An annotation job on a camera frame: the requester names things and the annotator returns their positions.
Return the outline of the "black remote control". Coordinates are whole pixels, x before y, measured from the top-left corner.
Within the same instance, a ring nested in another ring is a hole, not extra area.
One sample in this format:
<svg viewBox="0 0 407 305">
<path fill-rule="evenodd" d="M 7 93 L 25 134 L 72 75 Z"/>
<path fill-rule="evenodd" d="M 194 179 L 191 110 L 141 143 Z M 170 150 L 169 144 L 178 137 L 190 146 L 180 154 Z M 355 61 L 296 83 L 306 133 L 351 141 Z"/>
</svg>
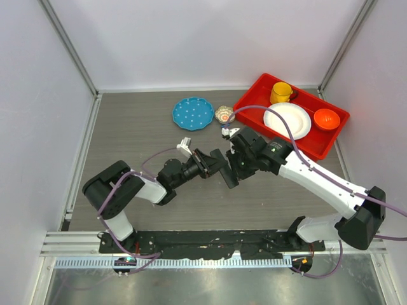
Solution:
<svg viewBox="0 0 407 305">
<path fill-rule="evenodd" d="M 229 189 L 239 185 L 236 175 L 232 172 L 228 160 L 219 149 L 210 152 L 210 156 L 216 159 L 216 170 L 222 175 Z"/>
</svg>

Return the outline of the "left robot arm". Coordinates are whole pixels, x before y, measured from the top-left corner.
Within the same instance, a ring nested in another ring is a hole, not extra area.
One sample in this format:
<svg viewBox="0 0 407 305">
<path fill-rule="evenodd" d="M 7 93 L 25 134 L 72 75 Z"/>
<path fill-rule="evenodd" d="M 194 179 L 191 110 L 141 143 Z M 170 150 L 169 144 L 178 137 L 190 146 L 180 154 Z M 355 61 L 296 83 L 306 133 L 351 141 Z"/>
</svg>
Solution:
<svg viewBox="0 0 407 305">
<path fill-rule="evenodd" d="M 96 209 L 111 240 L 107 242 L 123 254 L 135 251 L 137 233 L 127 218 L 125 208 L 140 198 L 158 206 L 168 204 L 176 197 L 176 189 L 195 177 L 207 179 L 216 173 L 224 178 L 230 174 L 230 166 L 220 150 L 209 155 L 195 149 L 183 163 L 168 159 L 155 178 L 133 171 L 120 160 L 91 178 L 82 193 Z"/>
</svg>

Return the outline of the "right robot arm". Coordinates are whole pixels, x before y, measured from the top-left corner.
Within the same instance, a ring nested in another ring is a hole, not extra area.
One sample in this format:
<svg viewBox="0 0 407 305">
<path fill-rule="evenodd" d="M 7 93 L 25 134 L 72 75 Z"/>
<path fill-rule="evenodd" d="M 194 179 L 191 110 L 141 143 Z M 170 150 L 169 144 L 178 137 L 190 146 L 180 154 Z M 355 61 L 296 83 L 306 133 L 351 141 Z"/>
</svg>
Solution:
<svg viewBox="0 0 407 305">
<path fill-rule="evenodd" d="M 358 250 L 369 248 L 385 219 L 385 207 L 378 204 L 385 200 L 382 189 L 365 189 L 340 178 L 282 138 L 267 142 L 249 127 L 222 128 L 221 134 L 230 141 L 226 155 L 237 180 L 257 171 L 271 172 L 304 187 L 336 210 L 323 217 L 298 217 L 287 235 L 291 249 L 300 251 L 322 240 L 341 240 Z"/>
</svg>

